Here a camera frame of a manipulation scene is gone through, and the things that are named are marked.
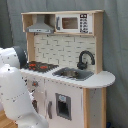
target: utensil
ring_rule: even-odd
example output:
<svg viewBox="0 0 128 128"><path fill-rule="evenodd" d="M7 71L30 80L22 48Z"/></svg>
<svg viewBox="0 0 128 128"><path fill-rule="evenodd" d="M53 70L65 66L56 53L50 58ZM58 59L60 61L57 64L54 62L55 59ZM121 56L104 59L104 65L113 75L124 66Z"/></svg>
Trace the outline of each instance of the utensil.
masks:
<svg viewBox="0 0 128 128"><path fill-rule="evenodd" d="M69 78L77 78L78 72L76 72L76 71L63 71L61 73L61 76L67 76Z"/></svg>

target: cabinet door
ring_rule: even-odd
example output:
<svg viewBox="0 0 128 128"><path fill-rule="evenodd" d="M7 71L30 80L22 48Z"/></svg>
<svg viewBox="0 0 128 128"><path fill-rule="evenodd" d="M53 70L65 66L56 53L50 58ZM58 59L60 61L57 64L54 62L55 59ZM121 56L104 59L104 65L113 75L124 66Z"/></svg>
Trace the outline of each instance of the cabinet door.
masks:
<svg viewBox="0 0 128 128"><path fill-rule="evenodd" d="M82 89L47 80L45 83L49 128L84 128ZM68 97L71 104L65 107L64 102L61 102L61 110L58 110L57 94L61 95L61 98Z"/></svg>

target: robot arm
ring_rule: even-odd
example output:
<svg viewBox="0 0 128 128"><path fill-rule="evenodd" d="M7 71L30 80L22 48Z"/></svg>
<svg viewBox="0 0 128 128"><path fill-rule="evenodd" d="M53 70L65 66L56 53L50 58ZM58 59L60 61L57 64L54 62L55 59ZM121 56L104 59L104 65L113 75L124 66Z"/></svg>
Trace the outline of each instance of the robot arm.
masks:
<svg viewBox="0 0 128 128"><path fill-rule="evenodd" d="M26 62L20 47L0 50L0 98L5 114L19 128L48 128L46 119L33 108L26 83L17 69Z"/></svg>

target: knob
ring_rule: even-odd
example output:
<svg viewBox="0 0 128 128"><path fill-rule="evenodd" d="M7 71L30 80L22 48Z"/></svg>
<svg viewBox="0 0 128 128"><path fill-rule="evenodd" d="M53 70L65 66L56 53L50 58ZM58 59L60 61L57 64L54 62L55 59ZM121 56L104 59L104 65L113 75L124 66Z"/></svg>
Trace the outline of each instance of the knob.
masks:
<svg viewBox="0 0 128 128"><path fill-rule="evenodd" d="M37 86L38 86L38 82L37 82L37 81L33 81L33 82L32 82L32 86L37 87Z"/></svg>

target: kitchen counter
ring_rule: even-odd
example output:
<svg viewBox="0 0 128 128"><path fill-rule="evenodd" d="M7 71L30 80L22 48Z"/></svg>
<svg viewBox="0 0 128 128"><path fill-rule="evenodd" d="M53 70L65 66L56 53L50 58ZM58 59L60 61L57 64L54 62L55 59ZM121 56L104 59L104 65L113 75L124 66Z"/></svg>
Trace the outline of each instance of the kitchen counter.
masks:
<svg viewBox="0 0 128 128"><path fill-rule="evenodd" d="M42 76L45 79L65 82L66 84L70 84L77 87L82 88L103 88L112 85L115 82L115 76L108 71L101 71L99 74L93 74L91 77L84 81L76 81L68 78L62 78L58 76L53 76L52 73L58 71L59 69L64 67L57 67L47 73L38 73L25 69L21 69L21 72L33 74L37 76Z"/></svg>

